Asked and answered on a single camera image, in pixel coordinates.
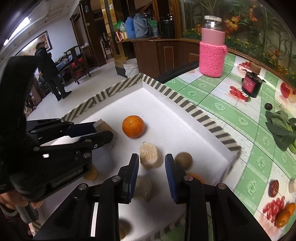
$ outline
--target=framed picture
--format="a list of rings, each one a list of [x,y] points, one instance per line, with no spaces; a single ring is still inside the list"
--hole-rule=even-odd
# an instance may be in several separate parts
[[[52,49],[52,45],[50,43],[48,33],[47,31],[43,32],[42,34],[38,35],[35,39],[33,39],[31,42],[29,42],[22,50],[20,50],[16,56],[23,56],[23,55],[34,55],[36,51],[36,44],[39,42],[43,42],[46,47],[46,51],[49,51]]]

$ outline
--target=black pants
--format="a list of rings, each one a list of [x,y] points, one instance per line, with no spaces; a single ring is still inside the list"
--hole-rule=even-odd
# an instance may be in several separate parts
[[[56,96],[56,98],[60,98],[61,96],[64,96],[66,91],[65,88],[62,84],[62,80],[61,78],[56,75],[55,77],[49,79],[49,78],[44,78],[44,80],[49,84],[52,92],[54,93],[54,95]]]

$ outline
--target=blue kettle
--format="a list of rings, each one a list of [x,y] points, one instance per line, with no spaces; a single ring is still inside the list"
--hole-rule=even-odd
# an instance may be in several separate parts
[[[135,27],[136,39],[148,38],[149,24],[147,18],[144,18],[140,13],[136,13],[133,18],[133,25]]]
[[[128,17],[126,20],[126,31],[128,32],[128,39],[135,39],[136,33],[133,25],[133,18]]]

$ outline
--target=black jacket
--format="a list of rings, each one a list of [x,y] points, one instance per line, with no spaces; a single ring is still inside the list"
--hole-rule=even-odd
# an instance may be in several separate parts
[[[54,61],[46,52],[46,48],[39,48],[35,52],[38,58],[38,69],[45,78],[53,78],[59,73]]]

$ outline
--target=metal screw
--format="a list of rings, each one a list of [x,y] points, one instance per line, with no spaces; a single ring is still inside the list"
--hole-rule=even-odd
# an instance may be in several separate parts
[[[83,191],[83,190],[85,190],[87,188],[87,185],[85,184],[85,183],[81,183],[79,186],[78,186],[78,189],[80,190],[80,191]]]
[[[120,181],[120,176],[114,176],[114,177],[112,177],[112,181],[113,182],[119,182]]]
[[[219,183],[218,188],[224,190],[226,189],[226,185],[224,183]]]
[[[91,157],[91,154],[89,152],[86,152],[83,154],[84,158],[90,158]]]
[[[186,175],[185,177],[184,177],[184,180],[185,181],[192,181],[193,180],[193,177],[192,176],[190,176],[190,175]]]

